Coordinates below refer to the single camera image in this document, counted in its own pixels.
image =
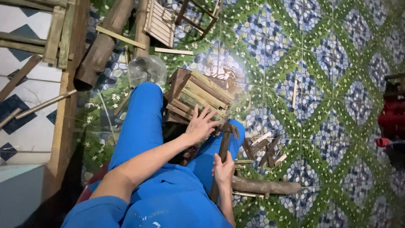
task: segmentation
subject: hand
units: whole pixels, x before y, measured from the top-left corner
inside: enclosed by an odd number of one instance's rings
[[[214,167],[212,168],[212,176],[218,184],[218,188],[231,188],[232,176],[234,174],[234,162],[232,155],[228,151],[226,161],[222,163],[221,157],[214,154]]]
[[[211,118],[217,113],[212,111],[207,114],[209,105],[198,116],[198,105],[194,107],[193,118],[187,126],[185,135],[190,140],[190,144],[194,145],[206,139],[215,129],[214,127],[219,124],[218,121],[211,121]]]

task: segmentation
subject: plastic bag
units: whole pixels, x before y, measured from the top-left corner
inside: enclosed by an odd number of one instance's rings
[[[137,56],[128,64],[129,85],[134,88],[142,82],[161,86],[166,83],[167,68],[157,56]]]

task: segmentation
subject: blue shirt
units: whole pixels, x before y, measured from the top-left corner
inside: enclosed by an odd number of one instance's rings
[[[77,204],[62,228],[231,228],[187,167],[166,164],[132,193],[130,204],[102,196]]]

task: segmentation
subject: knee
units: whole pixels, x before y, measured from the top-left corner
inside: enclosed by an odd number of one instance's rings
[[[245,127],[243,126],[243,124],[235,119],[229,120],[229,123],[236,126],[239,132],[239,140],[243,141],[243,139],[245,138]]]
[[[143,83],[139,84],[135,89],[138,90],[138,91],[139,90],[145,91],[147,93],[151,93],[151,92],[152,93],[159,93],[159,94],[162,93],[161,88],[158,85],[153,84],[151,82],[143,82]]]

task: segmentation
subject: blue pants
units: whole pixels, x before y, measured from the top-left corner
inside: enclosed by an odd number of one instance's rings
[[[113,156],[109,171],[138,154],[163,144],[162,136],[163,94],[159,86],[145,82],[137,86],[129,100],[129,108]],[[229,120],[239,131],[239,140],[231,136],[229,152],[236,159],[239,148],[245,138],[245,128],[236,120]],[[213,177],[214,153],[220,149],[223,132],[219,136],[210,136],[202,145],[196,157],[188,167],[209,192]]]

